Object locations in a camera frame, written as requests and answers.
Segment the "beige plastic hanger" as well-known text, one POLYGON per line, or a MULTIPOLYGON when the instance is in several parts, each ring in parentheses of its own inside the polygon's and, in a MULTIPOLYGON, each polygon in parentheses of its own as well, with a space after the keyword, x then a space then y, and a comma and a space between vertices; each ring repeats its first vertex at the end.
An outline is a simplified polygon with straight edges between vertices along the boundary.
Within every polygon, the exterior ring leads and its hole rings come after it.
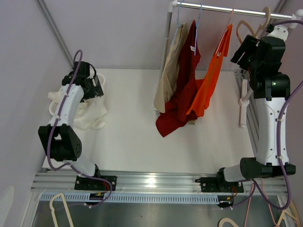
POLYGON ((265 31, 266 30, 266 28, 267 28, 267 26, 269 24, 269 21, 271 19, 271 15, 270 14, 271 14, 272 10, 271 10, 270 7, 264 7, 263 8, 263 12, 265 12, 265 18, 266 18, 266 20, 265 20, 265 22, 263 24, 260 24, 258 26, 258 28, 257 28, 256 31, 254 31, 254 29, 252 28, 252 26, 248 22, 246 22, 244 20, 241 20, 237 24, 237 27, 236 27, 236 36, 237 36, 237 39, 238 39, 238 41, 239 41, 240 44, 243 43, 243 40, 241 39, 241 36, 239 34, 239 28, 240 28, 240 26, 244 25, 250 31, 250 35, 253 36, 254 38, 258 37, 258 34, 259 34, 260 31, 265 31))

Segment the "white t-shirt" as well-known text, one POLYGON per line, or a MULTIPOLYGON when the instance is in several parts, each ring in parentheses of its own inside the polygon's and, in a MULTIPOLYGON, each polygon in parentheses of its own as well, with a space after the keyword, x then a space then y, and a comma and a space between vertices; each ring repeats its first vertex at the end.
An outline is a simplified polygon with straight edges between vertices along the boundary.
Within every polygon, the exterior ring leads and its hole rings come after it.
POLYGON ((79 103, 73 126, 81 130, 99 130, 106 125, 105 96, 95 97, 79 103))

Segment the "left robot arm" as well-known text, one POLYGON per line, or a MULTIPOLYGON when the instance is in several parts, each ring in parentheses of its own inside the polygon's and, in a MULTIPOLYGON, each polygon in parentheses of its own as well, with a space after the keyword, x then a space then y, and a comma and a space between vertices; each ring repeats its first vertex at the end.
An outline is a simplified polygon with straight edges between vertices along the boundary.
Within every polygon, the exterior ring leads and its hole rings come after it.
POLYGON ((38 129, 50 168, 59 170, 70 166, 86 177, 85 184, 92 190, 101 186, 102 178, 98 166, 82 154, 82 142, 74 127, 85 130, 105 125, 104 83, 105 78, 98 76, 91 63, 74 62, 74 70, 62 80, 59 102, 51 120, 38 129))

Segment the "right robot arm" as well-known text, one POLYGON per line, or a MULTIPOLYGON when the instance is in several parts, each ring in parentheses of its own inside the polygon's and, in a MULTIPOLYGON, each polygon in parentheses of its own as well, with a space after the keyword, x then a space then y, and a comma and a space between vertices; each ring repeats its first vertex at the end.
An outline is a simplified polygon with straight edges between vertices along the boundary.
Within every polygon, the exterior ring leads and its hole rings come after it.
POLYGON ((247 35, 231 59, 249 72, 258 108, 258 149, 255 157, 243 157, 238 165, 217 172, 215 185, 223 192, 241 181, 296 173, 285 139, 290 78, 279 72, 288 31, 282 25, 268 25, 267 32, 260 39, 247 35))

